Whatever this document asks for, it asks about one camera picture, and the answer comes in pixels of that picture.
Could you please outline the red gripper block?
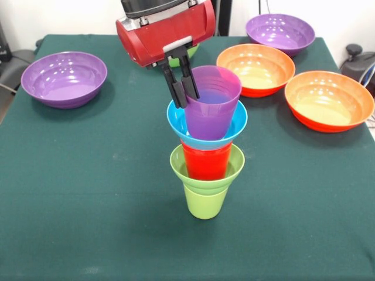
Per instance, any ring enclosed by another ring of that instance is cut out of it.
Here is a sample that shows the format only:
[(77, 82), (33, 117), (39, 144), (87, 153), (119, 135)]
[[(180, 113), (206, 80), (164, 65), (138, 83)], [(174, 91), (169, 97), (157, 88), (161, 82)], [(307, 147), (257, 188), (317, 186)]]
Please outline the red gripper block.
[[(130, 59), (142, 67), (158, 62), (167, 82), (176, 108), (186, 108), (187, 96), (198, 100), (187, 44), (197, 45), (214, 34), (215, 15), (210, 1), (173, 1), (175, 6), (164, 11), (137, 18), (129, 13), (116, 21), (117, 34)], [(178, 82), (165, 54), (172, 50), (172, 57), (179, 59), (182, 71)]]

